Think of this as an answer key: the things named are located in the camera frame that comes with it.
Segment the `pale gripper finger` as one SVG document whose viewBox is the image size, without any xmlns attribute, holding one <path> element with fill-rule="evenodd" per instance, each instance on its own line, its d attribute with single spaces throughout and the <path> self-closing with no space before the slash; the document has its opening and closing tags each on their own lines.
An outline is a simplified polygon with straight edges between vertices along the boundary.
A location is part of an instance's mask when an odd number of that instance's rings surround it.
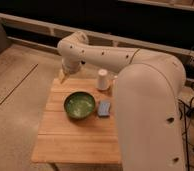
<svg viewBox="0 0 194 171">
<path fill-rule="evenodd" d="M 63 84 L 67 79 L 69 78 L 69 75 L 63 72 L 59 73 L 59 81 L 61 84 Z"/>
</svg>

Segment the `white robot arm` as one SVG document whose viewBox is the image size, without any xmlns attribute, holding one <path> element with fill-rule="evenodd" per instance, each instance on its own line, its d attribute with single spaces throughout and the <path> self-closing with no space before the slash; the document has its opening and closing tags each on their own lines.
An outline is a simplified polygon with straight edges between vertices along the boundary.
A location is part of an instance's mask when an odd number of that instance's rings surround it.
<svg viewBox="0 0 194 171">
<path fill-rule="evenodd" d="M 66 73 L 82 61 L 116 72 L 113 107 L 123 171 L 186 171 L 178 96 L 186 81 L 175 56 L 142 48 L 94 46 L 83 32 L 57 45 Z"/>
</svg>

